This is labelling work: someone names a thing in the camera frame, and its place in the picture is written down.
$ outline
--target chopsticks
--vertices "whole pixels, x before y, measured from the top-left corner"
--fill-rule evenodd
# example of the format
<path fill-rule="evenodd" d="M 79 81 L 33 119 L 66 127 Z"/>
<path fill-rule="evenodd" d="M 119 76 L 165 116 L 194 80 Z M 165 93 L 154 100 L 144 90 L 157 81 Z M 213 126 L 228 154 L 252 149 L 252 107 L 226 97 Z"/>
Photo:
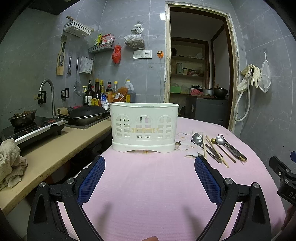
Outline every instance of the chopsticks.
<path fill-rule="evenodd" d="M 214 147 L 213 143 L 211 142 L 211 139 L 206 135 L 206 140 L 210 143 L 210 145 L 212 146 L 212 148 L 215 150 L 215 152 L 217 153 L 217 155 L 219 156 L 220 160 L 225 164 L 226 167 L 229 167 L 227 162 L 221 157 L 220 153 L 216 150 L 216 148 Z"/>
<path fill-rule="evenodd" d="M 207 151 L 205 148 L 205 135 L 202 134 L 202 142 L 203 142 L 203 147 L 204 147 L 204 157 L 207 159 Z"/>

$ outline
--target faucet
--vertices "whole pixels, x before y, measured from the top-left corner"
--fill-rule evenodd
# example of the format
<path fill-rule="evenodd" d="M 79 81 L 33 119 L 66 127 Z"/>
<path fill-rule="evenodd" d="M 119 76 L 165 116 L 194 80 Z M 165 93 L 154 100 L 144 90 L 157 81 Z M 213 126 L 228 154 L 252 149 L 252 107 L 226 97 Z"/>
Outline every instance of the faucet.
<path fill-rule="evenodd" d="M 52 117 L 57 118 L 57 115 L 55 113 L 55 107 L 54 107 L 54 85 L 52 81 L 50 79 L 43 80 L 43 82 L 40 85 L 39 92 L 41 93 L 41 96 L 42 96 L 43 86 L 46 82 L 50 84 L 50 89 L 52 90 Z"/>

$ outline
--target white plastic basket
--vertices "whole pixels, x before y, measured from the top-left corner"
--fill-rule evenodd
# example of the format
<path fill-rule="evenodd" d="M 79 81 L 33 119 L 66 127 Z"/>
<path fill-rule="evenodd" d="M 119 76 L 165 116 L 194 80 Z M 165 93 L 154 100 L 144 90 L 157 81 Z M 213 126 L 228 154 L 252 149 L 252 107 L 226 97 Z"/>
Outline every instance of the white plastic basket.
<path fill-rule="evenodd" d="M 113 149 L 173 151 L 178 107 L 178 104 L 111 103 Z"/>
<path fill-rule="evenodd" d="M 71 33 L 77 37 L 88 36 L 91 34 L 90 28 L 84 26 L 76 20 L 67 22 L 64 26 L 64 31 L 67 33 Z"/>
<path fill-rule="evenodd" d="M 94 63 L 93 60 L 87 57 L 81 56 L 79 73 L 91 74 L 93 63 Z"/>

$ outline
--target soy sauce bottle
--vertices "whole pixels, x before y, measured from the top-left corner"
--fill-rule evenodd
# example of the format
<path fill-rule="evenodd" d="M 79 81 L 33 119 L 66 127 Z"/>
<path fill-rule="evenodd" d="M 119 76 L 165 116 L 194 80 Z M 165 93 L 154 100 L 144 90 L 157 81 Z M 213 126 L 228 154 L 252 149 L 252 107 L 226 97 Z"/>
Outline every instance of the soy sauce bottle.
<path fill-rule="evenodd" d="M 101 106 L 101 94 L 100 94 L 99 79 L 96 79 L 94 94 L 91 98 L 91 105 Z"/>

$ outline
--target gray tile wall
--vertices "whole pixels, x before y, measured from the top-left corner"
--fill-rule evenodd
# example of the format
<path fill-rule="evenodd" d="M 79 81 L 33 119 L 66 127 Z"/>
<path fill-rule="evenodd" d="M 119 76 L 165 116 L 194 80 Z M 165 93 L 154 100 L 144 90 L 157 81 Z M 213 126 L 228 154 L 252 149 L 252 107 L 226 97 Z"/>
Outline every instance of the gray tile wall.
<path fill-rule="evenodd" d="M 238 38 L 240 60 L 244 68 L 246 65 L 244 42 L 231 3 L 228 0 L 183 0 L 182 2 L 211 7 L 231 15 Z M 105 80 L 105 87 L 107 81 L 118 81 L 120 86 L 126 79 L 130 79 L 137 93 L 137 102 L 163 101 L 163 96 L 160 98 L 160 88 L 163 93 L 164 59 L 160 64 L 156 52 L 165 51 L 165 21 L 160 18 L 160 14 L 164 12 L 165 0 L 107 0 L 99 32 L 115 34 L 115 43 L 122 46 L 122 57 L 120 64 L 115 64 L 111 58 L 112 52 L 96 54 L 95 76 Z M 152 50 L 152 59 L 133 59 L 134 49 L 124 43 L 123 37 L 130 34 L 130 30 L 138 22 L 144 28 L 142 35 L 146 49 Z"/>
<path fill-rule="evenodd" d="M 296 41 L 279 15 L 263 0 L 231 2 L 242 28 L 247 63 L 261 68 L 265 51 L 272 74 L 271 87 L 266 94 L 251 88 L 250 111 L 240 139 L 257 153 L 279 185 L 278 176 L 268 164 L 270 157 L 277 156 L 296 172 L 296 165 L 289 157 L 296 143 L 296 108 L 293 105 Z"/>
<path fill-rule="evenodd" d="M 88 56 L 98 35 L 106 0 L 81 0 L 58 16 L 39 10 L 26 9 L 13 23 L 0 44 L 0 129 L 10 125 L 7 120 L 16 112 L 37 109 L 38 116 L 51 117 L 51 91 L 45 84 L 46 103 L 38 105 L 33 95 L 45 78 L 52 80 L 56 107 L 81 105 L 82 98 L 74 93 L 76 81 L 76 55 Z M 66 16 L 95 29 L 91 36 L 78 38 L 63 33 Z M 67 35 L 64 75 L 56 75 L 57 55 L 61 48 L 61 35 Z M 72 74 L 68 76 L 69 53 L 72 52 Z M 78 81 L 87 85 L 93 76 L 78 74 Z M 62 101 L 61 90 L 70 88 L 70 98 Z"/>

